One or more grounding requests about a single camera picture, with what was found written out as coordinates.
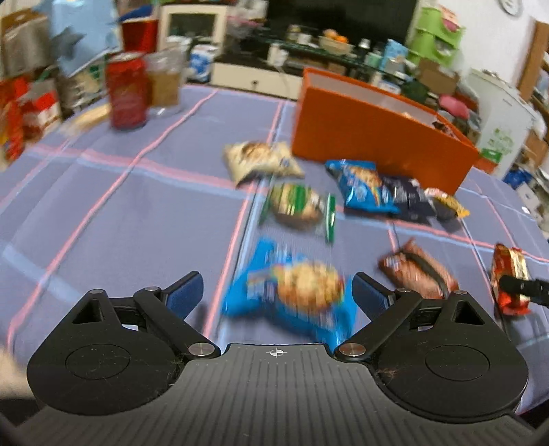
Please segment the clear glass jar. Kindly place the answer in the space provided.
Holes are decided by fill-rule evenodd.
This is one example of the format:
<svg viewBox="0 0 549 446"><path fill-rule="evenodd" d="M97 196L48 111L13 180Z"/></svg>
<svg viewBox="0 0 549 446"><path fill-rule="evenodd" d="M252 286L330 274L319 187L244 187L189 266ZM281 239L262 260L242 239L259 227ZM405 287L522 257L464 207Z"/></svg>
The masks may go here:
<svg viewBox="0 0 549 446"><path fill-rule="evenodd" d="M176 48L145 56L150 85L150 111L156 117L169 116L180 109L179 89L183 83L183 53Z"/></svg>

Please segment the red soda can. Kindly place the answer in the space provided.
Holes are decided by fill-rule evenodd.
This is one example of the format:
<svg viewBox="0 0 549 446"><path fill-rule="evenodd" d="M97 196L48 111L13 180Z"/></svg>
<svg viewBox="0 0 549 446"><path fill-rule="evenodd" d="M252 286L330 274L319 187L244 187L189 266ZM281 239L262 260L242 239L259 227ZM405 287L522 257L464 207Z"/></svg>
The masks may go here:
<svg viewBox="0 0 549 446"><path fill-rule="evenodd" d="M144 53L123 52L108 59L106 85L112 127L117 130L133 130L144 126L149 109Z"/></svg>

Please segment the green snack packet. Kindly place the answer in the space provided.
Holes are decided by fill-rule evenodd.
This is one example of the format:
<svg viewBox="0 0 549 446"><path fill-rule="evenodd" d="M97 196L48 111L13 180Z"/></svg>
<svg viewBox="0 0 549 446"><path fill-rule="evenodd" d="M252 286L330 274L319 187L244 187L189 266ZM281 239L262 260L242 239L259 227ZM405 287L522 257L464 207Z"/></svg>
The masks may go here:
<svg viewBox="0 0 549 446"><path fill-rule="evenodd" d="M296 231L314 231L326 244L333 244L336 214L335 195L320 193L304 184L283 182L270 187L258 224L274 221Z"/></svg>

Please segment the purple plaid tablecloth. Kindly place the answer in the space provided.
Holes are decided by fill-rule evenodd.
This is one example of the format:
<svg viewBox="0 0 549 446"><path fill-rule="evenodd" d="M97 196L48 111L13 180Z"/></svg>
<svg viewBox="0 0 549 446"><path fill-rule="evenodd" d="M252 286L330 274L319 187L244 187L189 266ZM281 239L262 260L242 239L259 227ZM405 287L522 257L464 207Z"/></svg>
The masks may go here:
<svg viewBox="0 0 549 446"><path fill-rule="evenodd" d="M53 132L1 175L1 341L20 363L92 288L132 295L196 270L201 303L188 322L218 345L287 344L300 337L264 316L225 318L222 298L260 238L382 281L379 259L415 240L490 316L493 248L520 248L536 278L548 244L515 191L471 170L457 191L467 218L424 224L339 206L335 239L260 223L270 180L237 187L227 145L286 141L293 103L207 86L183 88L183 106L137 130L104 122L75 137Z"/></svg>

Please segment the brown chocolate snack packet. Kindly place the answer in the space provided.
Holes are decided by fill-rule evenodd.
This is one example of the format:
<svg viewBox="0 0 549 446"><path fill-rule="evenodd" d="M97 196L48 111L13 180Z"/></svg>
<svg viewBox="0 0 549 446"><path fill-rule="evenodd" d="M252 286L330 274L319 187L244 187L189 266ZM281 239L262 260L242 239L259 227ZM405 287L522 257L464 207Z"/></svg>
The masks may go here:
<svg viewBox="0 0 549 446"><path fill-rule="evenodd" d="M397 288L417 292L424 299L446 299L460 288L449 270L413 238L397 251L381 257L378 266Z"/></svg>

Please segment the yellow black small snack packet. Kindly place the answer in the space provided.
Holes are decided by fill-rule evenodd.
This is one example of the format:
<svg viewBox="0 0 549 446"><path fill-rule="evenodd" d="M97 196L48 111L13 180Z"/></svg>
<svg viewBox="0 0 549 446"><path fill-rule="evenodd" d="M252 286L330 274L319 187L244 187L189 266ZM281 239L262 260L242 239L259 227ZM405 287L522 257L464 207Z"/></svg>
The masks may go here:
<svg viewBox="0 0 549 446"><path fill-rule="evenodd" d="M434 206L436 218L440 221L463 219L470 215L470 211L462 206L453 195L437 188L427 188L424 193Z"/></svg>

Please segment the blue cracker snack packet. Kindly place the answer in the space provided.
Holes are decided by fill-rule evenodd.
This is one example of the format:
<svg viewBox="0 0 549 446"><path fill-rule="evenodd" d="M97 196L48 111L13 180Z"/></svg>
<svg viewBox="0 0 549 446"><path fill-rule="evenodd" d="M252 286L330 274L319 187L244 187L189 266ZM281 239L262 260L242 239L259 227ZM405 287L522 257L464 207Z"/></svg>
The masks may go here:
<svg viewBox="0 0 549 446"><path fill-rule="evenodd" d="M341 159L326 161L325 168L338 183L345 208L373 214L400 213L376 164Z"/></svg>

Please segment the beige cookie snack packet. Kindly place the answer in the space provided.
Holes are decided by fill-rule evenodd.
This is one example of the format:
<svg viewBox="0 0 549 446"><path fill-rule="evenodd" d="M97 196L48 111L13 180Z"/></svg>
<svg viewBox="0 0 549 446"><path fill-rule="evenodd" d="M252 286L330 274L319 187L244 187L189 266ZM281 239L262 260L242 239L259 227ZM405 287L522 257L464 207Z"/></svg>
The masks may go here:
<svg viewBox="0 0 549 446"><path fill-rule="evenodd" d="M223 156L235 186L255 177L304 177L286 142L236 143L226 146Z"/></svg>

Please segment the orange storage box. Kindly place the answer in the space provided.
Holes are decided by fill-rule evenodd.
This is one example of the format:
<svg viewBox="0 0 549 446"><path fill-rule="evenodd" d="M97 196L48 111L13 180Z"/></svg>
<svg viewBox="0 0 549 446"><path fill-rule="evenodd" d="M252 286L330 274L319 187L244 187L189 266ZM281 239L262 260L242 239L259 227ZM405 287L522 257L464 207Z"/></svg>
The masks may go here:
<svg viewBox="0 0 549 446"><path fill-rule="evenodd" d="M295 156L376 164L388 176L457 191L480 157L448 120L406 97L315 68L303 72L291 140Z"/></svg>

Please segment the bowl of oranges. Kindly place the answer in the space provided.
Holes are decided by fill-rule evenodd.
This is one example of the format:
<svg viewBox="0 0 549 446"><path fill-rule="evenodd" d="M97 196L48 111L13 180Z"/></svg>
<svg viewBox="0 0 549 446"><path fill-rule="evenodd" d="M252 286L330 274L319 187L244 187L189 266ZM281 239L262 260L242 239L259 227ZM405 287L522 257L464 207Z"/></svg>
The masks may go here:
<svg viewBox="0 0 549 446"><path fill-rule="evenodd" d="M322 49L335 56L347 56L354 49L345 36L332 29L324 30L318 37L318 42Z"/></svg>

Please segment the red orange snack packet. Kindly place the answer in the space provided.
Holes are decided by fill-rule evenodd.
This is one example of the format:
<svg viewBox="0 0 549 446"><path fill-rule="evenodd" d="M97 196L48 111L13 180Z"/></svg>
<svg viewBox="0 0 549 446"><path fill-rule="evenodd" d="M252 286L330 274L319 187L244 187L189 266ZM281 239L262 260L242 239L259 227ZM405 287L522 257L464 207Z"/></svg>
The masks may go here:
<svg viewBox="0 0 549 446"><path fill-rule="evenodd" d="M493 251L490 282L493 296L502 315L520 317L529 314L529 298L517 292L505 291L500 285L500 279L510 276L512 279L528 281L530 279L528 265L519 248L496 244Z"/></svg>

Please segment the small white glass cabinet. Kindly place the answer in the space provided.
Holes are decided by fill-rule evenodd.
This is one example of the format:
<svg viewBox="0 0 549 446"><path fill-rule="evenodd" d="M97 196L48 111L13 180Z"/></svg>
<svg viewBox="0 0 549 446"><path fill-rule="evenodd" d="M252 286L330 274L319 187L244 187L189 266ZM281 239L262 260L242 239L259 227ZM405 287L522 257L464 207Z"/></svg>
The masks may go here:
<svg viewBox="0 0 549 446"><path fill-rule="evenodd" d="M159 8L157 49L171 35L192 37L194 42L223 48L229 7L221 3L168 3Z"/></svg>

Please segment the cardboard box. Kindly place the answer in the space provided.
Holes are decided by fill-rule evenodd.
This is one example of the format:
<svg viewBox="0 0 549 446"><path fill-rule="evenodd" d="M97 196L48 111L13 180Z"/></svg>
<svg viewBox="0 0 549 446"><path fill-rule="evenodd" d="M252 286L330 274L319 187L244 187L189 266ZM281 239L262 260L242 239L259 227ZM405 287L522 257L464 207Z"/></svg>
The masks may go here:
<svg viewBox="0 0 549 446"><path fill-rule="evenodd" d="M438 96L452 96L460 81L460 75L430 59L421 59L416 79Z"/></svg>

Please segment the cream tv cabinet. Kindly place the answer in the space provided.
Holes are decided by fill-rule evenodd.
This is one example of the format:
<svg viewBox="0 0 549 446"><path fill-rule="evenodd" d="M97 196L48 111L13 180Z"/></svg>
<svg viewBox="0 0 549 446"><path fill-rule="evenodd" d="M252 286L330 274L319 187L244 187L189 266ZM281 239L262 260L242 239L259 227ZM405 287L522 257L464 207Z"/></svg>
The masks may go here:
<svg viewBox="0 0 549 446"><path fill-rule="evenodd" d="M297 100L302 89L302 77L274 69L216 62L213 64L210 84L222 88L242 90L272 97Z"/></svg>

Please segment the dark navy snack packet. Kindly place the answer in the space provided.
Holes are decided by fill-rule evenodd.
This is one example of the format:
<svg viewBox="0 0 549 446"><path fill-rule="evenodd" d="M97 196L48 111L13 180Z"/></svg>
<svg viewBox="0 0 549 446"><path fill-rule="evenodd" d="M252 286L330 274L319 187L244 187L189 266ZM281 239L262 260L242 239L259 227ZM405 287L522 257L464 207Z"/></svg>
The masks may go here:
<svg viewBox="0 0 549 446"><path fill-rule="evenodd" d="M388 214L408 222L426 223L436 216L434 206L416 178L382 176L388 192Z"/></svg>

